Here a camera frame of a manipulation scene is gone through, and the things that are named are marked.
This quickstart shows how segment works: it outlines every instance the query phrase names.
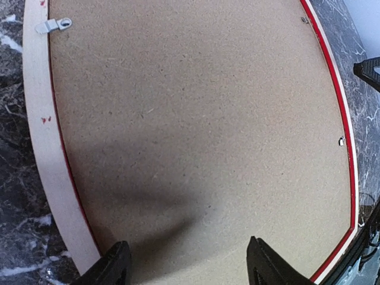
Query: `red frame trim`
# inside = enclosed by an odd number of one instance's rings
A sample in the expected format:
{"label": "red frame trim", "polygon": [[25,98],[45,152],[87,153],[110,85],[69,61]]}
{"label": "red frame trim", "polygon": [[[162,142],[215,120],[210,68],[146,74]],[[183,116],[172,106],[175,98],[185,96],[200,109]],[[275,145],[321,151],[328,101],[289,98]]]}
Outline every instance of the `red frame trim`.
{"label": "red frame trim", "polygon": [[343,121],[343,128],[344,128],[344,134],[346,136],[346,145],[347,145],[347,152],[348,152],[348,158],[349,158],[349,171],[350,171],[350,191],[351,191],[351,216],[350,216],[350,228],[346,232],[346,234],[343,236],[343,238],[339,241],[339,244],[337,247],[333,250],[333,252],[330,254],[330,256],[326,259],[326,261],[317,269],[317,271],[313,274],[313,276],[310,278],[312,281],[316,281],[316,279],[327,269],[327,267],[330,265],[331,261],[337,256],[338,252],[343,248],[344,244],[348,241],[350,236],[354,233],[355,227],[356,227],[356,189],[355,189],[355,165],[353,161],[353,142],[351,141],[350,136],[350,128],[349,128],[349,122],[348,122],[348,116],[346,112],[346,108],[344,105],[344,99],[343,99],[343,93],[339,84],[338,79],[338,70],[336,66],[333,63],[332,56],[329,53],[329,50],[327,48],[327,43],[324,40],[324,37],[321,33],[322,27],[318,26],[318,23],[316,22],[316,19],[310,9],[310,6],[308,4],[308,1],[306,0],[300,0],[303,8],[306,11],[307,16],[310,19],[310,22],[312,24],[312,27],[314,29],[314,32],[318,38],[319,44],[321,45],[321,49],[323,51],[323,54],[326,59],[326,63],[328,65],[328,69],[331,74],[331,79],[334,84],[335,92],[337,93],[337,99],[339,104],[339,109],[341,112],[341,117]]}

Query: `gray marble countertop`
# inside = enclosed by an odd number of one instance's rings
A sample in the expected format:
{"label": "gray marble countertop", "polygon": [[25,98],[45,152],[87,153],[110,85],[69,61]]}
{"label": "gray marble countertop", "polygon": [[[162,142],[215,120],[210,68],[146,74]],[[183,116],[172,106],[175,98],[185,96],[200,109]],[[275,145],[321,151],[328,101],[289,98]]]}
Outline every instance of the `gray marble countertop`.
{"label": "gray marble countertop", "polygon": [[26,116],[24,1],[0,3],[0,283],[68,284],[78,272],[46,201]]}

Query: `brown fiberboard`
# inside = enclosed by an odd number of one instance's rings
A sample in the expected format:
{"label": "brown fiberboard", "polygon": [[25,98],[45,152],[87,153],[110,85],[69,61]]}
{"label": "brown fiberboard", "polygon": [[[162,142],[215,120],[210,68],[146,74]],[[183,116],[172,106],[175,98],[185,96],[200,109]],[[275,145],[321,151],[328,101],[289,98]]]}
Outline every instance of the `brown fiberboard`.
{"label": "brown fiberboard", "polygon": [[347,151],[297,1],[67,0],[50,17],[58,113],[103,249],[135,282],[247,282],[251,235],[310,277],[349,228]]}

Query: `wooden frame edge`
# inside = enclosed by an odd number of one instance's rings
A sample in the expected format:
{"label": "wooden frame edge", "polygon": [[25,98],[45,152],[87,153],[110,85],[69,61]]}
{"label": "wooden frame edge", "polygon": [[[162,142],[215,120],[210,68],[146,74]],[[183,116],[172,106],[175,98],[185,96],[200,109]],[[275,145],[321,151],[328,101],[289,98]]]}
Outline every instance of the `wooden frame edge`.
{"label": "wooden frame edge", "polygon": [[26,0],[23,24],[23,77],[34,156],[50,210],[79,273],[100,253],[77,197],[67,164],[50,73],[49,38],[35,26],[48,19],[48,0]]}

